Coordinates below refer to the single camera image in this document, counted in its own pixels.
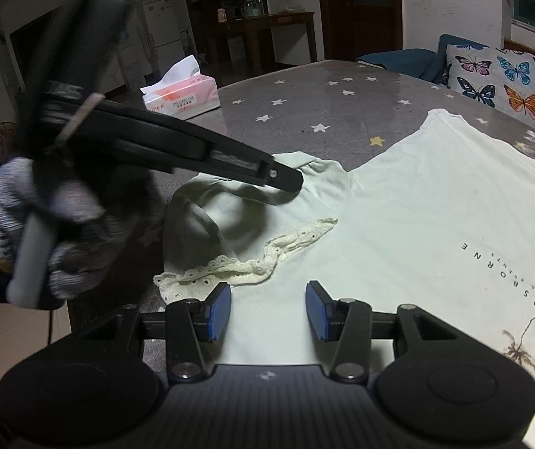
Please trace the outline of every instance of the gray knitted glove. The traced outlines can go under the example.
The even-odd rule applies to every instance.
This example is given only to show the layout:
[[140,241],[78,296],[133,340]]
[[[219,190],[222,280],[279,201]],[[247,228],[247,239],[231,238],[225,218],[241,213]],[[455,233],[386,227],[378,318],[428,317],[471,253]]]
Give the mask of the gray knitted glove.
[[18,157],[0,166],[0,270],[11,273],[32,208],[46,211],[62,225],[48,261],[50,290],[59,299],[96,287],[137,221],[153,220],[161,209],[149,171],[89,166],[84,172],[92,180],[85,183],[59,161]]

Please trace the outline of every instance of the wooden side table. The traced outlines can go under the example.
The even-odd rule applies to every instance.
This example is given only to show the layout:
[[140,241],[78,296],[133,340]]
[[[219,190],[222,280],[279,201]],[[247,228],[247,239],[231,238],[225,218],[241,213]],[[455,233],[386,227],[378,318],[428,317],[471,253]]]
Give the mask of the wooden side table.
[[228,22],[216,23],[207,29],[208,43],[211,62],[214,67],[214,79],[218,87],[222,86],[220,66],[218,63],[218,49],[215,37],[224,33],[243,33],[247,40],[247,49],[250,53],[253,65],[253,75],[263,74],[260,54],[259,38],[257,32],[266,28],[281,27],[284,25],[304,24],[307,29],[309,41],[309,57],[311,62],[317,61],[317,49],[315,47],[315,28],[313,24],[313,12],[278,13],[276,15],[262,15],[250,18],[241,18]]

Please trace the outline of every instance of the wooden door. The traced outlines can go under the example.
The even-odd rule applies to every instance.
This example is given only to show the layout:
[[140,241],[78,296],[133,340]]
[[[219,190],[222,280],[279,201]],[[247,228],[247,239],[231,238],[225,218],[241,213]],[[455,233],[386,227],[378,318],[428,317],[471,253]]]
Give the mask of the wooden door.
[[402,48],[401,0],[320,0],[320,6],[326,58]]

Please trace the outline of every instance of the pink butterfly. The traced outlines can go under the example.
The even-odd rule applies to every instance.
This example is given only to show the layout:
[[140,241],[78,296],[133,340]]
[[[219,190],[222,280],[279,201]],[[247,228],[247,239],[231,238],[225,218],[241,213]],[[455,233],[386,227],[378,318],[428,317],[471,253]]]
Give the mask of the pink butterfly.
[[467,72],[475,71],[479,74],[482,74],[482,76],[487,76],[490,74],[490,71],[488,69],[492,65],[492,61],[476,62],[475,59],[466,59],[464,57],[461,57],[460,55],[457,55],[455,59],[457,59],[461,63],[461,67],[463,67],[464,70],[466,70]]

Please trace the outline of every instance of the door frame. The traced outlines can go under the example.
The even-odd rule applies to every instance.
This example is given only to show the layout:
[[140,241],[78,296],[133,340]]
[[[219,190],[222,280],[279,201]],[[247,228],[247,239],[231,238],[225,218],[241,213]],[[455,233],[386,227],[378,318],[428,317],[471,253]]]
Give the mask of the door frame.
[[[324,38],[324,57],[332,58],[332,35],[330,25],[330,8],[328,0],[320,0],[321,28]],[[394,15],[394,47],[403,48],[403,0],[392,0],[392,14]]]

